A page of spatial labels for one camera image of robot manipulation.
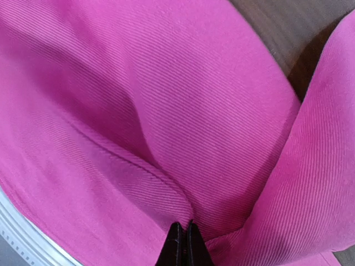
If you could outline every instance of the wooden surface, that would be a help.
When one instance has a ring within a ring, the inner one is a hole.
[[[355,0],[231,0],[302,100],[325,42]]]

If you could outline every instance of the pink fabric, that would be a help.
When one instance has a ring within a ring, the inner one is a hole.
[[[311,257],[305,257],[292,263],[284,264],[284,266],[333,266],[339,265],[338,260],[332,252],[319,253]]]
[[[0,0],[0,185],[84,265],[190,219],[216,265],[324,265],[355,244],[354,43],[355,13],[300,107],[228,1]]]

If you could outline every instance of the silver metal rim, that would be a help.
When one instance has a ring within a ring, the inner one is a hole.
[[[82,266],[20,214],[1,188],[0,235],[31,266]]]

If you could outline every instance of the wooden table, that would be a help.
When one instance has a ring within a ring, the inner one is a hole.
[[[355,0],[231,0],[302,100],[321,51]]]

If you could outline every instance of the pink cloth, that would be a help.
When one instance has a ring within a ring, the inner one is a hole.
[[[154,265],[190,219],[216,265],[336,265],[354,43],[355,13],[300,107],[226,0],[0,0],[0,185],[84,265]]]

